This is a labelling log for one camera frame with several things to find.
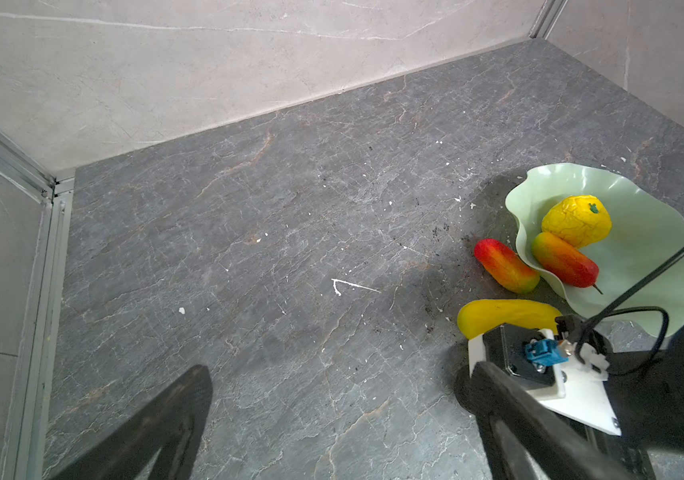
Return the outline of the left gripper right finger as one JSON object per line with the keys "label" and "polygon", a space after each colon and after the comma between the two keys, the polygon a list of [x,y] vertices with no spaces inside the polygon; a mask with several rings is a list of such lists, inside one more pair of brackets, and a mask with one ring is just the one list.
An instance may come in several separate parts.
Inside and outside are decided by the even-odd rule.
{"label": "left gripper right finger", "polygon": [[533,464],[551,479],[633,477],[492,363],[462,366],[454,394],[475,418],[494,479],[534,479]]}

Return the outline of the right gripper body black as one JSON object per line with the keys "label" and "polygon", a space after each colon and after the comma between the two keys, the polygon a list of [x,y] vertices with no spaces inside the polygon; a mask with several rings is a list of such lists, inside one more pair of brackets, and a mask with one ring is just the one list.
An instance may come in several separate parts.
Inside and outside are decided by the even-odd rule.
{"label": "right gripper body black", "polygon": [[621,436],[647,449],[684,454],[684,325],[667,348],[640,368],[642,352],[616,353],[611,360],[630,373],[605,383]]}

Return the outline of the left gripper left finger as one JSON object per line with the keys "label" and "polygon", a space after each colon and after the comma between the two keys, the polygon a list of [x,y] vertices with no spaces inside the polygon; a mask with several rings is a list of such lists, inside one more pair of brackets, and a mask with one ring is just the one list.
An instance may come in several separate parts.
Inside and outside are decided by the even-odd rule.
{"label": "left gripper left finger", "polygon": [[189,479],[212,402],[209,370],[195,365],[57,479]]}

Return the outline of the yellow fake banana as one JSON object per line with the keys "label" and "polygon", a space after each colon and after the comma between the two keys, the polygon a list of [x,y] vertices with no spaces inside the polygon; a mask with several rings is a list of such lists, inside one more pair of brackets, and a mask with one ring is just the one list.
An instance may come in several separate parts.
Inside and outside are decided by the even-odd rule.
{"label": "yellow fake banana", "polygon": [[464,305],[457,317],[460,332],[474,339],[503,324],[527,329],[557,329],[562,313],[548,304],[522,299],[475,300]]}

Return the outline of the green wavy fruit bowl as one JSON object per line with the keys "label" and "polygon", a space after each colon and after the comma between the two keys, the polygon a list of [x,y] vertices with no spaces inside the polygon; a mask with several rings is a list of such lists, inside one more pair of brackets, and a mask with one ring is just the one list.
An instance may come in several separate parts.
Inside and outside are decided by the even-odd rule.
{"label": "green wavy fruit bowl", "polygon": [[[546,271],[531,253],[545,214],[561,200],[593,195],[612,219],[608,237],[584,248],[599,267],[597,285],[577,288]],[[571,307],[589,318],[684,246],[684,218],[629,179],[606,170],[572,163],[544,165],[528,171],[526,179],[505,199],[516,220],[515,250],[538,271],[543,281]],[[674,334],[684,325],[684,258],[634,294],[626,307],[665,309]]]}

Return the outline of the red yellow fake mango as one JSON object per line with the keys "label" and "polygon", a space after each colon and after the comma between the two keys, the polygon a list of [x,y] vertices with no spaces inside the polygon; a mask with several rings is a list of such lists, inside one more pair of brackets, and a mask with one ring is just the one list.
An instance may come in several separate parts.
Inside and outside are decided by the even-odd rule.
{"label": "red yellow fake mango", "polygon": [[532,241],[535,259],[562,283],[578,288],[595,288],[598,265],[571,244],[549,232],[542,232]]}

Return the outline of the yellow fake lemon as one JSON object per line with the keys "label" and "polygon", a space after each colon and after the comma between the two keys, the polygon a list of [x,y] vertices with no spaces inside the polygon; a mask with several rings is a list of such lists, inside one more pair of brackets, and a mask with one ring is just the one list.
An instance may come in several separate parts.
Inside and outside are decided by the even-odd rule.
{"label": "yellow fake lemon", "polygon": [[577,249],[604,240],[612,226],[608,211],[592,195],[561,200],[547,212],[541,223],[543,232],[549,232]]}

